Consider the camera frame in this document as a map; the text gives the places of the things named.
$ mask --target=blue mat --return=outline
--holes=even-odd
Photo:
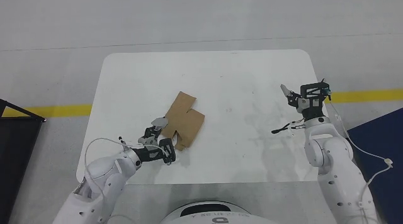
[[[403,108],[348,131],[359,148],[394,162],[393,169],[378,175],[370,184],[377,209],[389,224],[403,223],[400,205],[403,198],[402,123]],[[364,154],[354,146],[353,150],[366,181],[387,167],[381,159]]]

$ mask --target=table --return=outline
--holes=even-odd
[[[299,92],[317,82],[302,50],[116,53],[105,58],[89,117],[84,152],[99,137],[137,144],[150,122],[164,116],[180,91],[197,98],[205,121],[193,145],[170,166],[144,163],[128,184],[316,181],[302,130],[272,135],[302,117],[287,105],[280,84]],[[94,142],[88,163],[122,148]]]

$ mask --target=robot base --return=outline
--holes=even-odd
[[[221,201],[204,201],[182,206],[170,213],[161,224],[276,224],[272,221],[250,215],[245,209]]]

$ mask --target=black stand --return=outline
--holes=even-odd
[[[26,116],[1,117],[6,107]],[[0,99],[0,223],[9,221],[43,122],[46,118]]]

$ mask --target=gray concrete floor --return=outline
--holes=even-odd
[[[111,53],[282,48],[305,50],[335,91],[402,88],[401,17],[403,0],[0,0],[0,97],[20,106],[92,103]],[[403,102],[336,106],[351,128]],[[10,223],[52,222],[77,184],[87,123],[44,125]],[[315,182],[125,192],[116,211],[142,223],[205,198],[283,223],[334,223]]]

